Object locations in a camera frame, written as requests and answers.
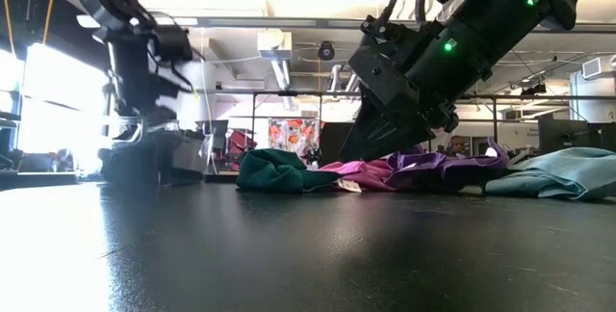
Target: colorful poster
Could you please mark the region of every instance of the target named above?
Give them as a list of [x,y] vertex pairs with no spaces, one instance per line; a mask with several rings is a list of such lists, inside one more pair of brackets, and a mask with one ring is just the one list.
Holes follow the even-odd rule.
[[299,157],[319,148],[319,121],[270,118],[269,148],[295,152]]

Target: purple cloth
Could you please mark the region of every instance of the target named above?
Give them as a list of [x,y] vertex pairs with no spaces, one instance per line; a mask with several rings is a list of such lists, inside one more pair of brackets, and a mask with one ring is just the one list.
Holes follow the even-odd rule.
[[442,153],[395,154],[388,159],[394,173],[385,184],[398,191],[460,191],[468,185],[483,184],[499,177],[509,163],[506,152],[494,139],[489,138],[488,142],[497,151],[497,157],[460,159]]
[[347,181],[353,181],[366,190],[393,192],[395,189],[384,183],[392,175],[393,170],[384,160],[375,160],[369,163],[350,162],[333,163],[319,171],[337,172]]

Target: bright window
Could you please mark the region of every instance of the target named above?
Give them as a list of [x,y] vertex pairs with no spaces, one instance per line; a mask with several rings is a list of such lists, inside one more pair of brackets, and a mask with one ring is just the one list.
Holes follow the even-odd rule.
[[13,100],[9,91],[19,89],[24,63],[11,52],[0,50],[0,111],[10,113]]
[[17,147],[30,153],[69,148],[78,159],[88,156],[85,164],[95,164],[105,83],[104,72],[41,44],[31,46]]

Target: teal cloth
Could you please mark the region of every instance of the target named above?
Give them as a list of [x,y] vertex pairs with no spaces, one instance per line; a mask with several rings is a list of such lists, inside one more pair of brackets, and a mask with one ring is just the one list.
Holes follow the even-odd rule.
[[246,153],[237,184],[256,192],[303,193],[326,187],[340,177],[335,172],[307,170],[295,153],[256,149]]
[[616,195],[616,153],[576,147],[507,167],[516,172],[490,181],[493,195],[597,199]]

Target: crumpled fabric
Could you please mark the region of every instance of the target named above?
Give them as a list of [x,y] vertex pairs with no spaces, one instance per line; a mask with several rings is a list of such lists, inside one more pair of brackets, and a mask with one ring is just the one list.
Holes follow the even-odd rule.
[[247,191],[299,194],[328,187],[340,177],[335,172],[308,170],[294,152],[255,149],[244,156],[236,183]]
[[362,190],[393,192],[395,189],[385,184],[393,170],[385,160],[366,162],[332,163],[319,171],[341,174],[347,181],[359,184]]
[[398,191],[444,192],[459,192],[469,185],[482,185],[501,177],[509,163],[506,152],[493,138],[489,138],[488,143],[496,150],[496,157],[451,158],[442,153],[394,154],[388,159],[394,173],[385,184]]
[[515,172],[490,181],[486,193],[573,200],[616,195],[616,153],[604,149],[563,149],[508,169]]

